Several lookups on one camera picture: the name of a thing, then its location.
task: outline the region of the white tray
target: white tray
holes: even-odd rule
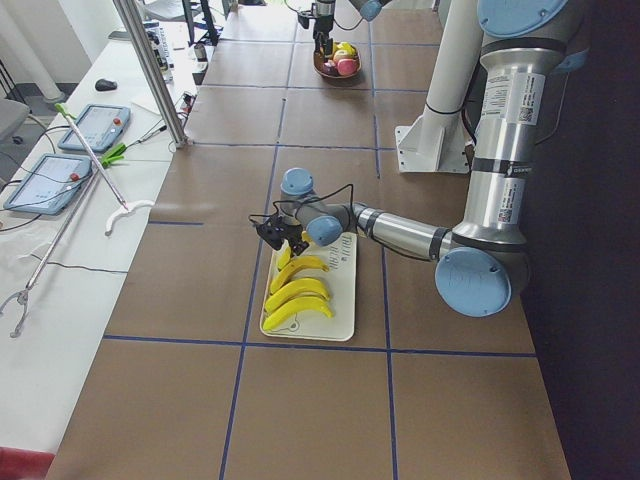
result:
[[[262,328],[265,317],[264,302],[269,297],[269,285],[278,273],[278,258],[284,252],[285,247],[277,252],[274,251],[271,255],[269,278],[262,301],[260,331],[269,337],[305,338],[334,342],[349,340],[355,331],[357,238],[357,235],[353,233],[343,233],[328,247],[318,247],[311,244],[302,255],[315,255],[321,258],[329,266],[329,271],[303,270],[294,276],[294,278],[317,278],[325,283],[331,294],[329,304],[334,313],[333,318],[327,318],[319,312],[306,310],[292,316],[276,330],[264,330]]]

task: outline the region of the white table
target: white table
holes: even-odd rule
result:
[[[195,93],[187,51],[174,53],[176,68],[169,92],[177,102],[184,91]],[[117,80],[117,90],[97,92],[101,77]],[[88,103],[131,108],[131,123],[121,138],[130,144],[160,120],[132,99],[153,103],[153,97],[129,42],[110,41],[73,95],[69,111],[79,113]],[[58,115],[51,126],[65,125]],[[54,142],[65,132],[51,133]],[[132,147],[125,159],[107,171],[127,200],[155,200],[175,150],[167,131]],[[25,160],[32,167],[51,146],[43,138]],[[15,179],[25,172],[19,170]],[[0,195],[3,203],[12,192]],[[111,237],[105,222],[118,207],[104,180],[78,211],[52,261],[94,269],[126,272],[142,237],[149,209],[137,210],[115,224]],[[3,228],[19,225],[31,214],[0,212]],[[65,218],[41,217],[23,228],[0,233],[0,302],[22,290]],[[13,300],[0,316],[0,447],[55,453],[82,389],[85,377],[109,320],[125,273],[67,269],[48,265],[29,295],[28,317],[22,335],[9,337],[22,314]]]

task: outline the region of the blue joint cap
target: blue joint cap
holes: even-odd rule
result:
[[[573,72],[579,68],[584,67],[587,63],[587,57],[589,56],[589,49],[582,50],[581,52],[572,53],[567,55],[565,59],[551,71],[551,75],[558,75],[563,73]]]
[[[317,245],[326,247],[342,235],[342,225],[336,217],[322,215],[307,224],[307,233]]]
[[[306,195],[313,190],[313,177],[305,168],[291,168],[284,172],[280,190],[291,196]]]
[[[479,0],[478,21],[485,33],[492,37],[520,37],[551,21],[568,1]]]
[[[378,16],[382,10],[382,4],[378,0],[369,0],[362,7],[360,7],[360,15],[367,22],[370,22]]]
[[[440,259],[436,287],[456,312],[470,317],[498,313],[511,300],[511,282],[502,264],[482,250],[460,247]]]

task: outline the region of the red object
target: red object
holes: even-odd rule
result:
[[[0,447],[0,480],[44,478],[55,455]]]
[[[353,75],[358,71],[358,63],[352,58],[343,58],[338,61],[338,73],[340,75]]]

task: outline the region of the yellow banana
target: yellow banana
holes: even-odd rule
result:
[[[327,291],[327,287],[317,278],[299,278],[287,283],[284,287],[271,295],[264,302],[264,309],[267,313],[272,313],[283,303],[291,300],[298,295],[309,295],[329,300],[331,297]]]
[[[276,278],[273,279],[271,285],[269,285],[269,293],[273,295],[278,290],[282,288],[282,286],[291,280],[296,273],[306,268],[314,268],[317,270],[324,270],[325,272],[329,271],[329,267],[318,257],[315,255],[305,255],[303,257],[296,257],[291,260],[289,263],[285,265],[285,267],[276,275]]]
[[[289,300],[271,315],[266,317],[262,324],[262,328],[264,330],[273,330],[278,328],[288,318],[304,310],[315,310],[329,318],[333,317],[331,307],[329,307],[329,304],[325,299],[320,297],[297,297]]]
[[[313,242],[306,230],[302,232],[302,240],[307,242],[308,244],[311,244]],[[287,246],[284,247],[284,250],[282,251],[282,255],[280,255],[280,257],[278,258],[278,270],[282,270],[285,265],[289,263],[289,260],[291,260],[291,247],[289,246],[289,244],[287,244]]]
[[[287,245],[284,247],[282,255],[278,257],[278,271],[282,270],[289,263],[289,260],[291,260],[291,247]]]

